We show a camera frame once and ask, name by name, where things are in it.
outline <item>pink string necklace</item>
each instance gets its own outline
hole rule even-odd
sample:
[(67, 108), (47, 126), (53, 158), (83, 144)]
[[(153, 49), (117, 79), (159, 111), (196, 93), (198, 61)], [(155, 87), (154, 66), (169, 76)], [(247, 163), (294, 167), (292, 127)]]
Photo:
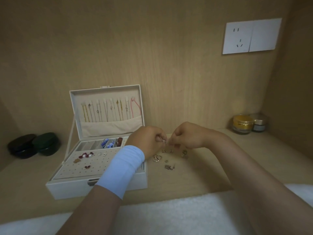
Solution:
[[(136, 105), (138, 106), (138, 108), (139, 108), (139, 110), (140, 110), (140, 115), (141, 115), (141, 108), (140, 108), (140, 106), (138, 105), (138, 103), (135, 101), (135, 97), (132, 97), (131, 98), (131, 103), (132, 102), (135, 102), (136, 103)], [(132, 113), (132, 115), (133, 115), (133, 118), (134, 118), (134, 112), (133, 112), (133, 107), (131, 106), (131, 113)]]

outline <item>silver lid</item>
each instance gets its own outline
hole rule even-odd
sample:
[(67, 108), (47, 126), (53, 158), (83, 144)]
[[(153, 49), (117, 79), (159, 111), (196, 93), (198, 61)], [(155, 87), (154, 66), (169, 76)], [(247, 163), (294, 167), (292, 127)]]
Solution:
[(250, 117), (254, 119), (254, 123), (257, 125), (265, 125), (268, 121), (268, 117), (263, 114), (251, 114)]

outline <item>white cloth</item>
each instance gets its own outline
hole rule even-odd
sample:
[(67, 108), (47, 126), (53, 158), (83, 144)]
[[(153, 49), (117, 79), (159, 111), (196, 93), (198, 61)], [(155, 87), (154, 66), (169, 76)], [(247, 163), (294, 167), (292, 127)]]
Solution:
[[(313, 206), (312, 185), (287, 185)], [(52, 235), (71, 213), (0, 225), (2, 235)], [(119, 209), (112, 234), (255, 234), (234, 191)]]

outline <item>blank wall plate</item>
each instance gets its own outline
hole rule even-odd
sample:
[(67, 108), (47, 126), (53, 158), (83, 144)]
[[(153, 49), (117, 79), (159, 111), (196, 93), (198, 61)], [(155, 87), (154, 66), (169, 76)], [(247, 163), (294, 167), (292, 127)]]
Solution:
[(227, 23), (223, 54), (249, 52), (252, 30), (253, 21)]
[(281, 18), (253, 21), (249, 52), (275, 49), (280, 24)]

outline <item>person's right arm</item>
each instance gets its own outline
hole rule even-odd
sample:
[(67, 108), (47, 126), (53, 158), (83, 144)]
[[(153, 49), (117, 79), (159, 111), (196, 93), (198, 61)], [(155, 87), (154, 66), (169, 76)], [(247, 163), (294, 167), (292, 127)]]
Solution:
[(185, 122), (174, 131), (169, 144), (206, 147), (214, 153), (257, 234), (313, 234), (313, 208), (225, 134)]

